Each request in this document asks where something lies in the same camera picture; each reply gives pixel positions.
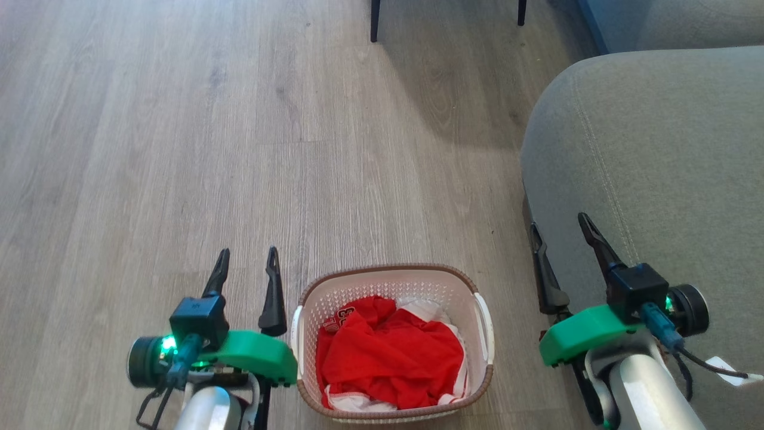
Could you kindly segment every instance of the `black furniture leg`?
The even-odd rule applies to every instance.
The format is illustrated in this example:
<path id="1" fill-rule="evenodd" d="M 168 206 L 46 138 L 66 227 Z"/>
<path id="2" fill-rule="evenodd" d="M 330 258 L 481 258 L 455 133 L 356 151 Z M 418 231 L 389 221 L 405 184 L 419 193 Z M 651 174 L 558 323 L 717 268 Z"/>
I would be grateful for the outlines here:
<path id="1" fill-rule="evenodd" d="M 523 26 L 525 24 L 525 8 L 528 0 L 518 0 L 517 4 L 517 25 Z"/>
<path id="2" fill-rule="evenodd" d="M 377 41 L 377 28 L 380 24 L 380 0 L 371 0 L 371 43 Z"/>

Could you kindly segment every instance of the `basket handle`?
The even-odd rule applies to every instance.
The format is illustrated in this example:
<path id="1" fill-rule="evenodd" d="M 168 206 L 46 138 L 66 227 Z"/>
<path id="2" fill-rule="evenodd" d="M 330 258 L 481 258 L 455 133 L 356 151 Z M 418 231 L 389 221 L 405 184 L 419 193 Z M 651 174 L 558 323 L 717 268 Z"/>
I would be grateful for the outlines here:
<path id="1" fill-rule="evenodd" d="M 480 340 L 483 344 L 483 359 L 487 364 L 494 364 L 494 323 L 490 319 L 490 312 L 488 311 L 488 305 L 485 304 L 485 300 L 480 293 L 474 293 L 475 297 L 475 309 L 478 317 L 480 317 L 480 324 L 477 326 L 480 331 Z"/>
<path id="2" fill-rule="evenodd" d="M 294 311 L 292 317 L 292 332 L 290 333 L 290 345 L 292 346 L 292 353 L 297 360 L 297 380 L 303 378 L 305 373 L 305 360 L 303 358 L 303 349 L 301 348 L 303 342 L 303 306 L 300 305 Z"/>

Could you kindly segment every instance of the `red and white garment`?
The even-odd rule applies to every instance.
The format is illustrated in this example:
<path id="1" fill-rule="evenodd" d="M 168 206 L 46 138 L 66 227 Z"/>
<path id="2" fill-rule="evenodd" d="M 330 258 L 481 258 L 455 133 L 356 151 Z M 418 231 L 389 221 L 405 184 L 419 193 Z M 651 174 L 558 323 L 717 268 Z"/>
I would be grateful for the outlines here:
<path id="1" fill-rule="evenodd" d="M 372 296 L 348 303 L 319 329 L 323 404 L 384 412 L 457 402 L 469 393 L 459 332 L 438 304 Z"/>

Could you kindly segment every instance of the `basket rim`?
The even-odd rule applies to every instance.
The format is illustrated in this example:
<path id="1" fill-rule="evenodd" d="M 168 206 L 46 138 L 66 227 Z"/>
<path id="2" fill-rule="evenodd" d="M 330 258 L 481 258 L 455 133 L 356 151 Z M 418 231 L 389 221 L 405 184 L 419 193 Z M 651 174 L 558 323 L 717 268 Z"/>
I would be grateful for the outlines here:
<path id="1" fill-rule="evenodd" d="M 340 278 L 346 275 L 357 275 L 360 273 L 369 272 L 390 272 L 395 270 L 436 270 L 440 272 L 447 272 L 451 275 L 461 279 L 464 284 L 470 289 L 472 294 L 478 292 L 478 287 L 472 282 L 472 280 L 461 270 L 451 267 L 449 265 L 437 264 L 437 263 L 405 263 L 405 264 L 393 264 L 393 265 L 367 265 L 356 269 L 340 270 L 337 272 L 331 272 L 328 275 L 324 275 L 315 281 L 311 282 L 308 288 L 303 292 L 299 298 L 298 306 L 304 306 L 305 302 L 316 287 L 321 285 L 330 279 Z M 331 419 L 353 419 L 353 420 L 368 420 L 370 422 L 381 419 L 404 419 L 420 417 L 424 415 L 440 414 L 442 412 L 456 411 L 457 409 L 466 408 L 467 406 L 477 402 L 485 392 L 488 390 L 490 380 L 494 375 L 494 365 L 488 364 L 485 368 L 485 377 L 480 387 L 477 388 L 470 396 L 458 402 L 449 403 L 448 405 L 437 405 L 426 408 L 416 409 L 404 409 L 392 412 L 346 412 L 338 411 L 334 409 L 327 409 L 320 402 L 315 401 L 308 390 L 305 387 L 305 383 L 302 379 L 297 380 L 297 390 L 299 395 L 303 398 L 303 401 L 310 406 L 311 409 L 318 412 L 321 415 L 327 416 Z"/>
<path id="2" fill-rule="evenodd" d="M 303 291 L 302 295 L 299 297 L 299 302 L 297 303 L 298 306 L 305 306 L 305 302 L 308 299 L 308 296 L 310 293 L 313 292 L 313 290 L 316 289 L 319 285 L 322 283 L 335 278 L 341 278 L 342 276 L 348 276 L 348 275 L 358 275 L 361 273 L 370 273 L 370 272 L 392 272 L 396 270 L 436 270 L 439 272 L 447 272 L 450 273 L 457 278 L 461 279 L 464 284 L 470 289 L 472 294 L 478 292 L 478 287 L 475 285 L 474 282 L 472 282 L 472 279 L 469 279 L 469 277 L 462 272 L 461 270 L 451 267 L 449 265 L 445 264 L 437 264 L 437 263 L 405 263 L 405 264 L 380 264 L 380 265 L 365 265 L 356 269 L 349 269 L 349 270 L 338 270 L 336 272 L 331 272 L 327 275 L 324 275 L 315 281 L 311 282 L 310 285 L 308 285 L 308 288 Z"/>

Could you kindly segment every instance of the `laundry basket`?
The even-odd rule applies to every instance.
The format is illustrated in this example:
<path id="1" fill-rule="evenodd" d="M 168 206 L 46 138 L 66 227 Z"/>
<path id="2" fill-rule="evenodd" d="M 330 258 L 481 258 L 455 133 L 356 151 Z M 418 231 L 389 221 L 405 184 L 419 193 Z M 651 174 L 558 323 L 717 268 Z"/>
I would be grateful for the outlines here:
<path id="1" fill-rule="evenodd" d="M 391 412 L 345 412 L 325 408 L 316 378 L 316 341 L 326 318 L 350 301 L 370 295 L 394 300 L 426 299 L 441 305 L 465 343 L 468 396 L 448 405 Z M 478 288 L 462 272 L 444 265 L 389 265 L 332 273 L 313 282 L 292 320 L 297 388 L 317 412 L 340 422 L 387 424 L 431 419 L 456 412 L 485 393 L 494 372 L 494 326 Z"/>

